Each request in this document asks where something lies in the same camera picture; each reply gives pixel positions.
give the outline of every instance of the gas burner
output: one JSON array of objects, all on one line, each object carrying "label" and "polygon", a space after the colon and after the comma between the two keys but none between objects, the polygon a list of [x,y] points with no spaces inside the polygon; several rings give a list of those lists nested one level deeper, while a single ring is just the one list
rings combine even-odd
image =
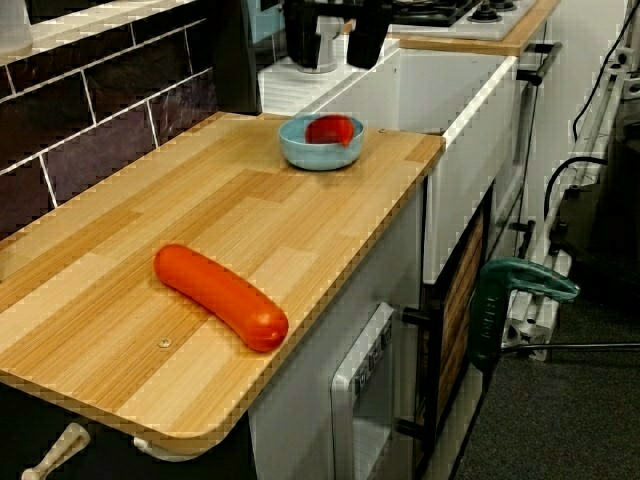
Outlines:
[{"label": "gas burner", "polygon": [[498,12],[511,12],[518,8],[513,0],[491,0],[491,6]]},{"label": "gas burner", "polygon": [[497,23],[502,20],[495,8],[489,3],[481,3],[476,11],[469,17],[469,21],[473,23]]}]

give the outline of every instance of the green clamp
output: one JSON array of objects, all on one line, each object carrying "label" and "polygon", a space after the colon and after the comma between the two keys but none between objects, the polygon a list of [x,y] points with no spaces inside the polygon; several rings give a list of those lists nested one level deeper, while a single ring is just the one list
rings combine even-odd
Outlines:
[{"label": "green clamp", "polygon": [[570,302],[580,288],[555,270],[519,258],[499,258],[480,270],[471,302],[467,353],[471,363],[488,373],[497,364],[513,290]]}]

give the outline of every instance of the grout line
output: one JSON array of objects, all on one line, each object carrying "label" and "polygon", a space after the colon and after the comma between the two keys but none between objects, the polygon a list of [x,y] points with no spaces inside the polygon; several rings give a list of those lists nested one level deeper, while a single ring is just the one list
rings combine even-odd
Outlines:
[{"label": "grout line", "polygon": [[49,84],[55,83],[58,80],[61,80],[63,78],[70,77],[71,75],[75,75],[76,73],[79,73],[79,72],[81,72],[83,70],[86,70],[87,68],[91,68],[91,67],[99,65],[101,63],[104,63],[107,60],[111,60],[112,58],[119,57],[120,55],[123,55],[125,53],[132,52],[132,51],[137,50],[139,48],[142,48],[142,47],[144,47],[146,45],[149,45],[149,44],[151,44],[153,42],[156,42],[158,40],[162,40],[163,38],[166,38],[166,37],[168,37],[170,35],[178,33],[181,30],[184,30],[186,28],[193,27],[194,25],[197,25],[197,24],[202,23],[204,21],[205,21],[205,19],[203,18],[202,20],[198,20],[198,21],[190,23],[188,25],[184,25],[184,26],[182,26],[180,28],[176,28],[175,30],[171,30],[170,32],[163,33],[162,35],[159,35],[159,36],[157,36],[155,38],[151,38],[149,40],[146,40],[146,41],[144,41],[142,43],[137,44],[135,47],[125,48],[124,50],[121,50],[119,52],[116,52],[116,53],[113,53],[113,54],[108,55],[106,57],[103,57],[100,60],[96,60],[95,62],[88,63],[87,65],[83,65],[82,67],[74,68],[73,70],[70,70],[69,72],[63,73],[62,75],[58,75],[57,77],[50,78],[48,80],[45,80],[42,83],[34,85],[33,87],[25,88],[24,90],[22,90],[22,91],[20,91],[18,93],[15,93],[13,95],[9,95],[8,97],[5,97],[2,100],[0,100],[0,104],[6,102],[8,100],[13,100],[14,98],[17,98],[17,97],[21,97],[22,95],[24,95],[26,93],[38,90],[40,87],[43,87],[45,85],[49,85]]},{"label": "grout line", "polygon": [[191,49],[189,48],[189,36],[187,35],[187,29],[184,29],[184,44],[187,47],[187,58],[189,59],[189,71],[193,75],[193,63],[191,63]]},{"label": "grout line", "polygon": [[133,39],[133,46],[137,45],[136,43],[136,34],[133,32],[133,23],[129,24],[129,31],[131,32],[131,38]]},{"label": "grout line", "polygon": [[158,134],[156,133],[156,125],[153,121],[153,114],[151,113],[151,104],[149,100],[147,100],[147,112],[149,112],[149,123],[151,124],[151,133],[153,134],[153,143],[155,143],[156,148],[160,146],[158,143]]},{"label": "grout line", "polygon": [[51,186],[51,180],[49,179],[49,172],[47,171],[47,167],[44,164],[44,158],[40,155],[40,166],[42,167],[42,172],[44,174],[44,180],[47,182],[47,187],[49,188],[49,195],[51,195],[51,201],[53,202],[53,207],[58,208],[58,201],[56,200],[56,196],[53,193],[53,187]]},{"label": "grout line", "polygon": [[11,87],[11,95],[15,95],[16,87],[13,86],[13,79],[11,78],[11,73],[9,73],[9,66],[5,65],[4,69],[7,71],[7,79],[9,79],[9,86]]},{"label": "grout line", "polygon": [[83,130],[80,130],[79,132],[74,133],[70,137],[65,138],[64,140],[60,140],[59,142],[54,143],[53,145],[50,145],[49,147],[40,150],[38,153],[36,153],[34,155],[31,155],[31,156],[29,156],[29,157],[27,157],[27,158],[25,158],[23,160],[20,160],[19,162],[14,163],[13,165],[11,165],[10,167],[5,168],[4,170],[1,170],[0,171],[0,176],[4,175],[5,173],[11,172],[11,171],[15,170],[18,167],[21,167],[25,163],[30,162],[34,158],[37,158],[38,156],[42,155],[43,153],[47,153],[47,152],[49,152],[49,151],[51,151],[51,150],[53,150],[55,148],[58,148],[60,145],[63,145],[64,143],[66,143],[66,142],[68,142],[70,140],[73,140],[74,138],[77,138],[80,135],[84,135],[85,133],[93,130],[96,127],[99,127],[100,125],[102,125],[104,123],[107,123],[110,120],[113,120],[114,118],[122,115],[123,113],[127,113],[127,112],[133,110],[134,108],[138,108],[139,106],[144,105],[145,102],[147,102],[149,100],[152,100],[152,99],[154,99],[156,97],[159,97],[160,95],[164,95],[165,93],[173,90],[174,88],[179,87],[183,83],[186,83],[186,82],[188,82],[190,80],[193,80],[194,78],[197,78],[197,77],[199,77],[201,75],[204,75],[205,73],[209,72],[210,70],[212,70],[212,67],[209,67],[209,68],[207,68],[207,69],[205,69],[205,70],[203,70],[201,72],[198,72],[195,75],[191,75],[190,77],[187,77],[184,80],[180,80],[179,82],[174,83],[173,85],[171,85],[171,86],[169,86],[169,87],[167,87],[167,88],[165,88],[163,90],[160,90],[159,92],[156,92],[153,95],[150,95],[149,97],[145,98],[144,100],[140,100],[139,102],[136,102],[133,105],[130,105],[127,108],[125,108],[123,110],[120,110],[119,112],[116,112],[116,113],[114,113],[113,115],[111,115],[109,117],[103,118],[102,120],[100,120],[95,125],[91,125],[90,127],[87,127],[87,128],[85,128]]},{"label": "grout line", "polygon": [[87,94],[87,103],[89,104],[89,111],[91,112],[91,118],[93,119],[93,125],[95,126],[98,122],[96,121],[96,112],[93,110],[93,104],[91,103],[89,84],[87,83],[87,77],[84,74],[84,70],[80,72],[80,75],[82,75],[82,83],[84,83],[84,93]]}]

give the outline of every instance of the blue bowl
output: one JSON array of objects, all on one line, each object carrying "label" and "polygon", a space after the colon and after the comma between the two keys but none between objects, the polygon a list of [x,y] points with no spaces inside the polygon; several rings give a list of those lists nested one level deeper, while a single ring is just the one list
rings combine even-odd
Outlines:
[{"label": "blue bowl", "polygon": [[335,170],[356,161],[362,151],[364,125],[349,117],[354,132],[351,143],[343,147],[339,143],[306,143],[304,132],[316,118],[325,114],[305,115],[283,123],[278,133],[282,153],[289,163],[305,170]]}]

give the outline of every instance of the oven door handle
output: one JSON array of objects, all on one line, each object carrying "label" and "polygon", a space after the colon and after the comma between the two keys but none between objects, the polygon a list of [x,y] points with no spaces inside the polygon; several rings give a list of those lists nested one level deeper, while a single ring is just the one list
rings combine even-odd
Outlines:
[{"label": "oven door handle", "polygon": [[562,50],[562,43],[536,43],[531,45],[529,49],[533,50],[535,53],[546,55],[547,57],[537,70],[518,70],[516,80],[523,80],[531,83],[534,87],[539,87],[542,84],[542,80],[545,75],[549,72],[553,63],[556,61],[560,50]]}]

